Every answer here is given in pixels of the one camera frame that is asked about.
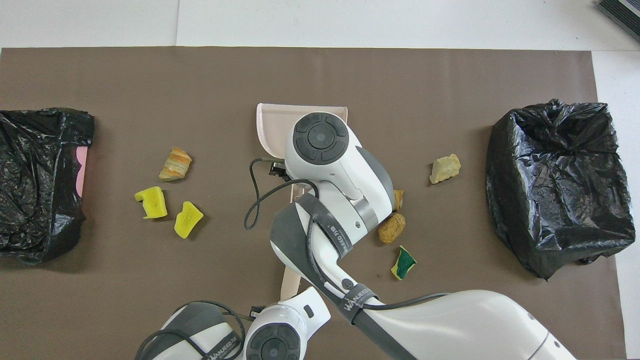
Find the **black cable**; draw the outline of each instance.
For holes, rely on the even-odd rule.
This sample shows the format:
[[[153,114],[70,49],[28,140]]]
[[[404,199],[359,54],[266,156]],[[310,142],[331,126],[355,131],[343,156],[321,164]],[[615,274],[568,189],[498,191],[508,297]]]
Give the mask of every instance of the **black cable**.
[[[437,299],[437,298],[443,297],[445,295],[449,295],[449,293],[435,293],[435,294],[430,294],[430,295],[423,295],[423,296],[417,297],[415,299],[396,302],[395,304],[386,304],[386,305],[363,304],[362,308],[363,309],[369,309],[369,310],[393,310],[393,309],[397,309],[399,307],[416,305],[416,304],[419,304],[421,302]]]
[[[274,188],[273,188],[273,189],[271,189],[268,193],[266,193],[266,194],[264,194],[263,196],[259,197],[259,198],[258,198],[258,199],[253,203],[253,205],[251,205],[251,207],[249,208],[249,211],[247,211],[247,212],[246,212],[246,215],[244,216],[244,228],[245,228],[245,229],[247,229],[247,230],[251,230],[251,229],[253,229],[253,228],[255,227],[255,224],[258,222],[258,216],[257,216],[257,215],[258,215],[258,211],[259,211],[259,209],[260,209],[260,208],[259,208],[259,206],[260,206],[260,203],[261,203],[264,199],[266,199],[266,198],[268,198],[269,196],[273,195],[273,193],[277,192],[278,190],[280,190],[280,189],[282,189],[282,188],[286,188],[287,186],[292,185],[292,184],[300,184],[300,183],[307,184],[307,185],[311,186],[311,188],[312,188],[312,189],[314,190],[314,192],[315,192],[316,198],[320,198],[320,193],[319,193],[319,191],[318,191],[318,187],[316,186],[316,184],[314,184],[314,182],[313,182],[313,181],[311,181],[311,180],[306,180],[306,179],[296,179],[296,180],[287,181],[287,182],[286,182],[286,183],[284,183],[284,184],[280,184],[280,185],[278,185],[278,186],[274,187]],[[257,185],[256,185],[255,189],[256,189],[256,190],[255,190],[255,194],[256,194],[256,196],[258,196],[259,192],[258,192],[258,187],[257,187]],[[254,209],[254,208],[258,208],[258,211],[256,212],[256,217],[255,217],[255,219],[254,219],[254,221],[253,221],[253,223],[252,223],[251,225],[247,225],[247,220],[249,220],[249,215],[251,215],[251,212],[253,211],[253,209]]]
[[[313,269],[318,279],[323,282],[328,282],[329,285],[333,286],[334,289],[340,291],[340,287],[335,284],[318,266],[316,261],[316,257],[314,256],[313,250],[311,249],[311,231],[313,230],[314,218],[309,214],[309,223],[307,225],[307,238],[305,239],[305,250],[307,251],[307,261],[311,264],[311,269]]]
[[[228,311],[225,311],[224,313],[222,313],[222,315],[232,315],[232,313],[229,313]],[[248,316],[248,315],[238,314],[238,313],[236,313],[236,315],[237,315],[240,319],[242,319],[242,320],[244,320],[244,321],[253,322],[253,321],[255,320],[255,318],[252,318],[252,317],[250,317],[250,316]]]
[[[249,174],[251,174],[251,181],[253,181],[253,188],[255,189],[255,198],[259,199],[260,198],[260,191],[258,190],[258,182],[256,182],[255,180],[255,175],[253,174],[253,164],[259,162],[259,161],[263,161],[262,158],[257,158],[257,159],[253,159],[251,161],[251,163],[249,163]],[[253,227],[255,226],[255,223],[258,222],[258,217],[260,216],[260,204],[258,204],[257,209],[255,210],[255,218],[253,218],[253,223],[251,224],[250,227],[246,226],[246,218],[244,219],[244,228],[249,230],[249,229],[253,229]]]

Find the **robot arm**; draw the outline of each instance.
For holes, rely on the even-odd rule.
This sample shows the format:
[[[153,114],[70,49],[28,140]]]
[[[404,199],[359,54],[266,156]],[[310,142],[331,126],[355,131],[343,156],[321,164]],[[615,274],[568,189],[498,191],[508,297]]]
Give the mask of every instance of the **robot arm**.
[[[310,113],[286,144],[293,179],[308,179],[319,198],[304,195],[279,211],[271,246],[394,359],[574,359],[525,309],[503,295],[461,291],[429,302],[384,306],[373,291],[337,265],[392,209],[385,169],[337,116]]]

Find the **brown mat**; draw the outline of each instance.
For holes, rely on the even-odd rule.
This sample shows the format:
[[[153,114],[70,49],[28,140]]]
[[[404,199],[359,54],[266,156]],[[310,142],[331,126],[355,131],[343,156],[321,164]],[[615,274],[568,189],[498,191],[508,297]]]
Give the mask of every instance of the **brown mat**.
[[[254,201],[248,163],[266,155],[255,130],[259,102],[348,106],[364,147],[405,190],[400,239],[382,245],[370,234],[341,261],[381,300],[494,290],[528,309],[575,356],[625,357],[614,260],[536,279],[494,235],[485,201],[490,126],[511,108],[551,98],[596,101],[590,53],[3,49],[0,84],[4,110],[60,106],[97,118],[80,244],[36,268],[0,262],[3,359],[132,358],[185,302],[217,300],[247,313],[278,299],[283,266],[268,234],[287,192],[265,203],[255,230],[242,226]],[[157,175],[173,145],[194,162],[186,179],[163,184]],[[430,163],[452,152],[460,175],[428,185]],[[266,166],[258,168],[263,191],[279,183]],[[164,189],[170,215],[143,220],[133,194],[155,185]],[[205,214],[188,240],[173,231],[185,200]],[[389,271],[398,245],[418,261],[404,281]],[[307,359],[387,358],[332,315]]]

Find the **sponge scrub pad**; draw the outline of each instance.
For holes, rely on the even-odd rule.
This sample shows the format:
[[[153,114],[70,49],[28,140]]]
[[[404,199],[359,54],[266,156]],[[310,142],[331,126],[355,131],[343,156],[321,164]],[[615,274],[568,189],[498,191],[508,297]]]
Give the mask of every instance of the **sponge scrub pad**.
[[[398,255],[396,264],[391,268],[391,273],[394,274],[398,280],[402,280],[415,264],[417,263],[411,254],[409,254],[404,246],[400,246],[400,254]]]

